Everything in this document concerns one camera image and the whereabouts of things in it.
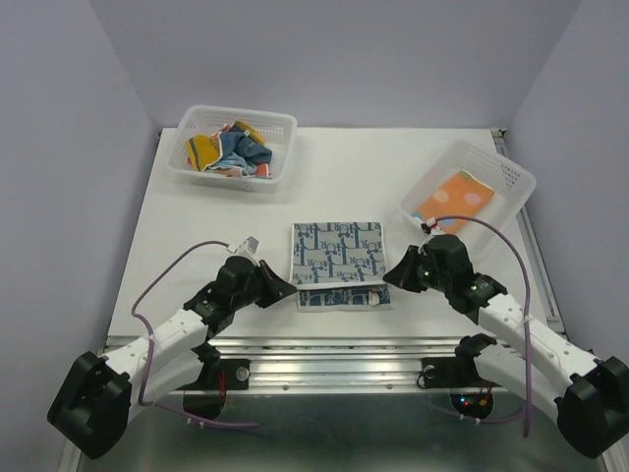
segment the laundry basket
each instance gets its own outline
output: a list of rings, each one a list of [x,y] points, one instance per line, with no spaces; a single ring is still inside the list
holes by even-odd
[[[417,207],[461,170],[469,172],[495,191],[489,203],[475,217],[501,231],[524,206],[537,185],[533,174],[494,150],[466,141],[454,141],[431,167],[420,172],[419,179],[398,207],[404,219],[421,234],[418,244],[422,244],[426,234],[422,231],[421,221],[414,217]],[[497,240],[493,233],[473,222],[463,226],[457,236],[467,246],[473,261],[484,258]]]
[[[236,178],[213,172],[197,172],[188,163],[185,146],[187,140],[195,135],[213,135],[225,123],[233,123],[235,120],[243,120],[256,128],[265,139],[264,145],[273,151],[269,165],[270,179]],[[297,120],[291,115],[218,106],[193,106],[179,123],[168,168],[190,183],[270,194],[277,191],[286,175],[296,136]]]

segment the pile of clothes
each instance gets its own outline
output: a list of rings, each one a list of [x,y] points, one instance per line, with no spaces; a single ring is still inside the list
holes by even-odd
[[[262,135],[244,121],[225,124],[211,136],[196,135],[186,141],[186,149],[188,163],[198,172],[271,178],[273,152],[264,145]]]

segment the gray floor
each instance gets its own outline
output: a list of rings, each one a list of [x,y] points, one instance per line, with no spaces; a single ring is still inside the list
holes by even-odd
[[[602,461],[575,452],[556,426],[536,414],[521,437],[519,421],[460,422],[430,407],[443,394],[232,396],[221,419],[258,421],[254,433],[187,426],[180,417],[150,410],[104,457],[79,470],[103,471],[483,471],[601,472]],[[496,395],[494,417],[521,401]]]

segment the table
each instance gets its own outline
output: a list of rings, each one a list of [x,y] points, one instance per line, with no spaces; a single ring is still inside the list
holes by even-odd
[[[264,195],[191,185],[166,166],[174,130],[165,129],[150,174],[142,211],[108,332],[116,346],[143,334],[130,316],[139,294],[177,256],[197,242],[218,239],[240,243],[259,239],[257,255],[282,277],[289,274],[293,222],[377,220],[384,227],[387,264],[393,267],[418,239],[397,211],[397,204],[451,140],[492,148],[489,130],[301,128],[287,180],[277,194]],[[522,252],[523,235],[513,220],[505,234]],[[227,253],[203,248],[181,262],[145,299],[140,312],[154,325],[171,317],[212,280]],[[522,275],[513,255],[495,244],[475,265],[524,298]],[[532,315],[545,322],[548,307],[533,284]],[[369,339],[460,338],[480,329],[455,313],[441,294],[421,295],[392,288],[395,309],[384,312],[300,313],[294,297],[270,309],[238,312],[221,338]]]

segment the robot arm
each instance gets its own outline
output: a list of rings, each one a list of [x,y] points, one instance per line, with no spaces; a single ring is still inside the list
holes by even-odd
[[[437,235],[420,249],[410,246],[384,281],[399,288],[443,292],[450,306],[524,353],[524,323],[531,333],[533,403],[556,422],[565,439],[588,457],[598,457],[629,433],[629,369],[618,359],[606,361],[583,351],[522,309],[500,283],[476,273],[465,245],[454,235]],[[480,377],[525,398],[524,360],[483,334],[464,338],[455,358],[430,375],[460,379]],[[441,383],[439,386],[455,386]]]
[[[106,355],[87,352],[73,364],[48,412],[48,422],[87,457],[107,452],[142,406],[218,370],[219,354],[207,342],[229,326],[236,311],[267,308],[296,292],[264,262],[246,252],[232,256],[216,280],[155,329],[152,356],[142,336]],[[146,363],[150,378],[142,392]]]

